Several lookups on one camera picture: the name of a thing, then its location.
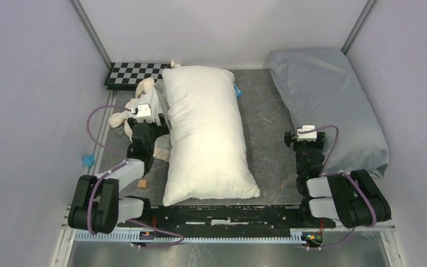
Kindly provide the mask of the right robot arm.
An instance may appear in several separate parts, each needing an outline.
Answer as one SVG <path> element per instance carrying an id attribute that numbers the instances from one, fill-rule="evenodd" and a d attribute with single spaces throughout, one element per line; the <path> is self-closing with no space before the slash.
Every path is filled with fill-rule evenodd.
<path id="1" fill-rule="evenodd" d="M 355 228 L 390 220 L 391 207 L 368 171 L 322 172 L 327 159 L 322 154 L 324 141 L 324 132 L 313 131 L 312 137 L 300 132 L 284 134 L 285 145 L 295 152 L 296 187 L 304 197 L 300 222 L 313 227 L 321 219 L 330 219 Z"/>

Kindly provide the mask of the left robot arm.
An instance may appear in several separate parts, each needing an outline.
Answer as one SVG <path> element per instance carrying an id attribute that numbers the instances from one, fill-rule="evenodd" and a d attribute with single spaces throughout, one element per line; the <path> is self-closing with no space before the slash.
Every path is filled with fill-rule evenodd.
<path id="1" fill-rule="evenodd" d="M 68 226 L 91 234 L 111 233 L 118 224 L 119 192 L 149 173 L 156 140 L 170 133 L 163 115 L 160 122 L 128 119 L 132 143 L 119 165 L 99 175 L 82 175 L 77 182 L 68 214 Z"/>

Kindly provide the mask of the grey pillowcase with cream ruffle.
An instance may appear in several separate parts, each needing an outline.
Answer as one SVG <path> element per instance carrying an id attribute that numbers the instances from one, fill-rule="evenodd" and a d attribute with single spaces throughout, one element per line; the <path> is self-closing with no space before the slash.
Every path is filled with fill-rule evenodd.
<path id="1" fill-rule="evenodd" d="M 155 122 L 158 125 L 161 125 L 161 120 L 167 118 L 165 112 L 168 109 L 163 82 L 154 83 L 152 78 L 143 80 L 136 88 L 135 97 L 126 103 L 125 108 L 130 110 L 131 108 L 135 108 L 138 105 L 146 103 L 151 106 L 153 120 L 137 120 L 137 122 Z M 108 123 L 112 128 L 123 126 L 124 132 L 128 138 L 132 137 L 132 130 L 129 124 L 130 121 L 131 117 L 129 117 L 128 111 L 115 112 L 108 119 Z"/>

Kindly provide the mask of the white pillow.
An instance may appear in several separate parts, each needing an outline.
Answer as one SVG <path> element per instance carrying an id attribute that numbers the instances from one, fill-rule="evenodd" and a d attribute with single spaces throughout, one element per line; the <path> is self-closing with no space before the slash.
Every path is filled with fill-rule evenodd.
<path id="1" fill-rule="evenodd" d="M 162 78 L 172 144 L 162 203 L 259 197 L 260 188 L 247 163 L 234 74 L 214 67 L 182 66 L 164 70 Z"/>

